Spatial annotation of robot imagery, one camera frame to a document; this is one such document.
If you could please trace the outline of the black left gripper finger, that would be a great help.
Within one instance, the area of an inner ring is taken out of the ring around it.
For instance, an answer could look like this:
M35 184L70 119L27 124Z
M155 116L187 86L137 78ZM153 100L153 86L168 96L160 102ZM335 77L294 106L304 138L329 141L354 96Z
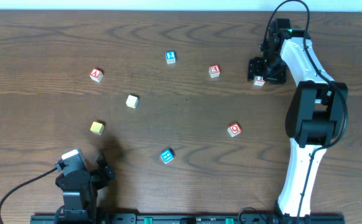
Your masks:
M96 158L96 163L100 169L105 169L107 166L107 160L102 152L98 154Z
M109 184L109 182L115 178L114 170L111 166L106 165L100 168L100 172L101 172L100 185L102 187L106 187Z

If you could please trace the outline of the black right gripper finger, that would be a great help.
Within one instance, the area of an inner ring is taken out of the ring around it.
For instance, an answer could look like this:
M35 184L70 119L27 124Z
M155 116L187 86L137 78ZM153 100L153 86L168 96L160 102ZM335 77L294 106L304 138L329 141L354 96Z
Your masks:
M259 58L254 57L249 61L248 64L248 73L247 73L248 81L253 81L258 72L259 72Z
M266 77L266 62L262 57L258 58L258 76L263 78Z

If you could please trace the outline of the red letter I block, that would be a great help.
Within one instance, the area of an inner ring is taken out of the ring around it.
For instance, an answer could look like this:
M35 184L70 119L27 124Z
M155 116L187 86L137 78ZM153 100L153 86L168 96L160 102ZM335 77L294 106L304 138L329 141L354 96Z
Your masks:
M254 85L263 86L265 84L265 82L266 81L261 76L255 76L255 78L254 78Z

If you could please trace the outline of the blue number 2 block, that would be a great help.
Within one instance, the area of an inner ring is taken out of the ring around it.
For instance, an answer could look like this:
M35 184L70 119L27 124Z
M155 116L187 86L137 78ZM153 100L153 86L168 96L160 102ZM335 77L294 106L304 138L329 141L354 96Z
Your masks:
M176 62L176 54L175 54L175 51L167 51L165 53L165 59L166 59L166 62L167 64L172 64L172 63L175 63Z

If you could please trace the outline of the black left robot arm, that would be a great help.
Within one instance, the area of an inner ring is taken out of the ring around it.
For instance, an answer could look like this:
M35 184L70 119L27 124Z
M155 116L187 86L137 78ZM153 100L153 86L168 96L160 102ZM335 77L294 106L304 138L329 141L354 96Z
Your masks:
M89 171L81 151L75 149L56 162L62 173L55 184L63 192L63 217L57 212L55 223L108 223L108 215L97 207L98 191L108 186L115 174L103 153L97 160L97 167Z

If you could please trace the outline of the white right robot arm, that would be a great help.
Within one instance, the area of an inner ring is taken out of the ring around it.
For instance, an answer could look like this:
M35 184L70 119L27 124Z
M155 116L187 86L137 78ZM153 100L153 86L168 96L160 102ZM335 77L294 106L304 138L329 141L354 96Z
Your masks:
M284 84L290 72L296 84L285 117L290 159L277 207L281 220L308 220L319 163L346 126L348 88L323 69L308 32L293 29L289 19L269 22L260 50L262 57L249 61L249 81Z

